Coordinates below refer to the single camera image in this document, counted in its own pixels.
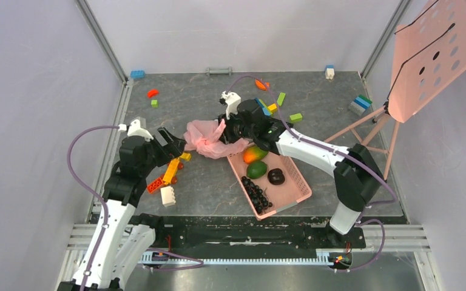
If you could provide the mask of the pink plastic bag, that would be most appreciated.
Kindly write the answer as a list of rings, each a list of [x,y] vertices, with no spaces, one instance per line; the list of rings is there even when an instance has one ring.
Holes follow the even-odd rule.
[[[196,151],[207,158],[219,159],[240,153],[248,147],[250,142],[243,138],[232,144],[220,141],[225,129],[227,129],[225,121],[193,120],[188,122],[183,135],[186,141],[184,150]]]

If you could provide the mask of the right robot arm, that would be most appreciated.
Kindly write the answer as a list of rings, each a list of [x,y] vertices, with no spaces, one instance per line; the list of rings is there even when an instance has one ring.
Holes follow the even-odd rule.
[[[351,228],[384,181],[368,149],[361,144],[344,147],[310,138],[292,124],[266,116],[254,99],[242,101],[230,93],[219,101],[226,107],[218,117],[226,126],[221,141],[232,144],[246,139],[264,151],[298,159],[334,178],[339,204],[329,221],[326,240],[333,247],[344,246],[351,238]]]

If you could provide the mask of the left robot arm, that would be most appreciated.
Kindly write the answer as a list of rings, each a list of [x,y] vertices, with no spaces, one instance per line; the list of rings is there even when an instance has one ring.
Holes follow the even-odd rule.
[[[95,127],[75,137],[67,152],[67,166],[74,179],[101,202],[101,212],[91,242],[79,269],[70,281],[61,282],[58,290],[124,290],[140,256],[150,247],[159,247],[166,240],[160,216],[135,215],[139,200],[146,190],[146,179],[161,167],[183,154],[186,142],[164,127],[158,132],[166,141],[139,125],[113,125],[112,130],[126,132],[120,159],[112,168],[104,193],[97,194],[84,183],[72,167],[75,143]]]

